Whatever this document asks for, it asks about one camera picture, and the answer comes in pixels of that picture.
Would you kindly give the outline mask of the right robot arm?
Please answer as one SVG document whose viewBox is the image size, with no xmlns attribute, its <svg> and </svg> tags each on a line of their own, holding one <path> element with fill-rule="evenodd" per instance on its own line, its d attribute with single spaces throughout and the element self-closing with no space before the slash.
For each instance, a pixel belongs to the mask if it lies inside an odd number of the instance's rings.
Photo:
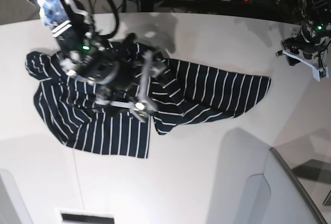
<svg viewBox="0 0 331 224">
<path fill-rule="evenodd" d="M 119 29 L 119 15 L 113 0 L 106 0 L 114 17 L 115 28 L 102 35 L 95 27 L 94 15 L 84 9 L 77 0 L 28 0 L 39 7 L 43 25 L 50 30 L 63 54 L 61 66 L 67 76 L 104 86 L 108 91 L 127 91 L 140 69 L 138 101 L 148 99 L 148 81 L 162 72 L 160 62 L 154 61 L 154 53 L 146 51 L 141 62 L 130 62 L 126 58 L 128 49 L 136 40 L 134 33 L 128 34 L 117 48 L 109 40 Z"/>
</svg>

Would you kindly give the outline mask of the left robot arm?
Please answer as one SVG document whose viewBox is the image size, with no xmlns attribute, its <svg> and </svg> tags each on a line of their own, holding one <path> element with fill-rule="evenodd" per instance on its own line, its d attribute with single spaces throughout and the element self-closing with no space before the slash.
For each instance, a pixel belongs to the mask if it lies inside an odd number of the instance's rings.
<svg viewBox="0 0 331 224">
<path fill-rule="evenodd" d="M 330 46 L 330 0 L 274 0 L 283 5 L 288 20 L 301 25 L 294 37 L 281 42 L 282 48 L 303 55 L 308 62 L 320 62 Z"/>
</svg>

